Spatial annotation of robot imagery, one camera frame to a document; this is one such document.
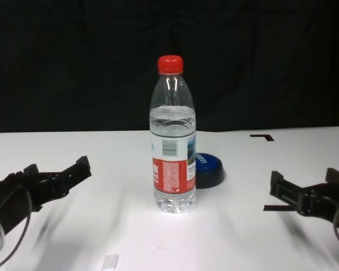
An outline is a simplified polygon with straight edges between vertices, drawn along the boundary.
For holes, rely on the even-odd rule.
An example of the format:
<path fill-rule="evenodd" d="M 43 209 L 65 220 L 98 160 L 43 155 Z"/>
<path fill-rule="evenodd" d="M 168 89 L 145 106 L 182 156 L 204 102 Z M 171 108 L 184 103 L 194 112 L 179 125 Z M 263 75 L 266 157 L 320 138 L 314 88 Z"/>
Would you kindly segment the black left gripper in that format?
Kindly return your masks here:
<path fill-rule="evenodd" d="M 4 233 L 8 234 L 27 217 L 26 192 L 31 196 L 32 211 L 38 212 L 43 204 L 54 199 L 54 195 L 67 195 L 74 186 L 90 176 L 87 156 L 80 157 L 74 165 L 62 172 L 51 173 L 49 184 L 52 189 L 47 188 L 45 181 L 40 179 L 36 164 L 10 173 L 0 181 L 0 224 Z"/>

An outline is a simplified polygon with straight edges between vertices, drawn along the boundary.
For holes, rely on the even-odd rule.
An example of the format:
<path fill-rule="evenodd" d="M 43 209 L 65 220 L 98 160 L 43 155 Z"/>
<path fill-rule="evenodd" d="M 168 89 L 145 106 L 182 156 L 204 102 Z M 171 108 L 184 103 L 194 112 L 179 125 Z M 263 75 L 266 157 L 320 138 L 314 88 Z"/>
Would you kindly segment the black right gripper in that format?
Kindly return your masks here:
<path fill-rule="evenodd" d="M 291 209 L 302 216 L 332 222 L 339 209 L 339 171 L 328 168 L 326 183 L 300 187 L 287 181 L 278 171 L 271 172 L 270 195 L 286 203 L 280 210 Z"/>

